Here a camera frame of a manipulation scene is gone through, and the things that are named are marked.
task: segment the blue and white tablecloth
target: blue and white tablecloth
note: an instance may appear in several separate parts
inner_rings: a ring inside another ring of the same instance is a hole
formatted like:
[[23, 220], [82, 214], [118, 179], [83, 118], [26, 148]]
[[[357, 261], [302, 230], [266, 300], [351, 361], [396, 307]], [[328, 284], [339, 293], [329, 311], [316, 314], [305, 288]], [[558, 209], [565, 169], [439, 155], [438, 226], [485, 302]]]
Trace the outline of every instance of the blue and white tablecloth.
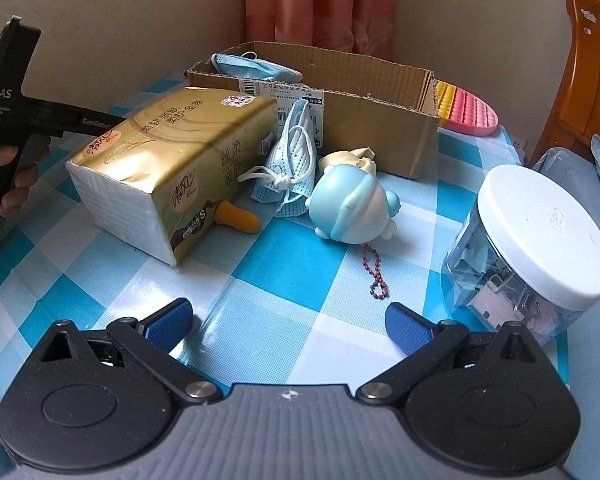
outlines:
[[[184, 86], [162, 80], [110, 110], [125, 115]], [[400, 301], [427, 318], [448, 317], [440, 269], [484, 175], [519, 164], [503, 128], [488, 138], [440, 130], [417, 181], [379, 174], [402, 202], [398, 231], [378, 240], [390, 298], [369, 295], [362, 248], [322, 240], [308, 216], [273, 218], [272, 205], [237, 200], [263, 229], [248, 235], [213, 225], [172, 269], [96, 227], [64, 161], [86, 143], [65, 139], [45, 164], [17, 224], [0, 241], [0, 399], [49, 325], [81, 330], [121, 316], [141, 319], [188, 298], [202, 326], [172, 355], [224, 385], [347, 383], [352, 391], [401, 360], [384, 311]], [[548, 348], [567, 380], [566, 340]]]

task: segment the wooden bed frame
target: wooden bed frame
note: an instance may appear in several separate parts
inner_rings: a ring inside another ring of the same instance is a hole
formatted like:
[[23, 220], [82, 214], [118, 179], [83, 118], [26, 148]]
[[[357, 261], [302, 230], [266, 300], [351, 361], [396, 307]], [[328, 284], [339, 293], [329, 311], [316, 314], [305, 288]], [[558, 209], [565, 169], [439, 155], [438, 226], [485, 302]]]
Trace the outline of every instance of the wooden bed frame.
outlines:
[[571, 51], [530, 166], [556, 146], [593, 161], [591, 137], [600, 136], [600, 0], [567, 0], [567, 12]]

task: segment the jar lid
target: jar lid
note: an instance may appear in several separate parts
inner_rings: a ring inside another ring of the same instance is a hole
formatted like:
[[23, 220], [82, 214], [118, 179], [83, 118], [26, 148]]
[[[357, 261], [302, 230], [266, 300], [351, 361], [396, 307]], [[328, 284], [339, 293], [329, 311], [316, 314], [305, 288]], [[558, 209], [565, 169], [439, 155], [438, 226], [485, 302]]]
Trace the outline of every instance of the jar lid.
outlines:
[[494, 247], [542, 297], [578, 311], [600, 298], [600, 230], [553, 180], [497, 166], [478, 192], [478, 212]]

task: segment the blue squishy toy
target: blue squishy toy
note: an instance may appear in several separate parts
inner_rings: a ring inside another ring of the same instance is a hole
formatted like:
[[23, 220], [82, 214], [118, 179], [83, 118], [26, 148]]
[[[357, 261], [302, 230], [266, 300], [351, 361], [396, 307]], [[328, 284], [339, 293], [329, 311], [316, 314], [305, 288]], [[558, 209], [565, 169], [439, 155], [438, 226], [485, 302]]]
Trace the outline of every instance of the blue squishy toy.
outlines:
[[391, 238], [400, 199], [373, 175], [350, 164], [327, 166], [306, 200], [315, 233], [346, 244]]

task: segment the beige crumpled object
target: beige crumpled object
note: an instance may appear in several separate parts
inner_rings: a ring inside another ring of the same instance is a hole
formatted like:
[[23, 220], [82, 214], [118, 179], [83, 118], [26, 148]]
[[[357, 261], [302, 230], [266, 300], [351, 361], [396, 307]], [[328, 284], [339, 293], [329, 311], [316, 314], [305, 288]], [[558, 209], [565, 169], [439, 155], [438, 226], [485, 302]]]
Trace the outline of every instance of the beige crumpled object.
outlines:
[[376, 164], [372, 160], [376, 154], [371, 148], [358, 148], [350, 152], [333, 152], [318, 161], [318, 177], [324, 175], [324, 168], [338, 164], [350, 164], [368, 174], [376, 176]]

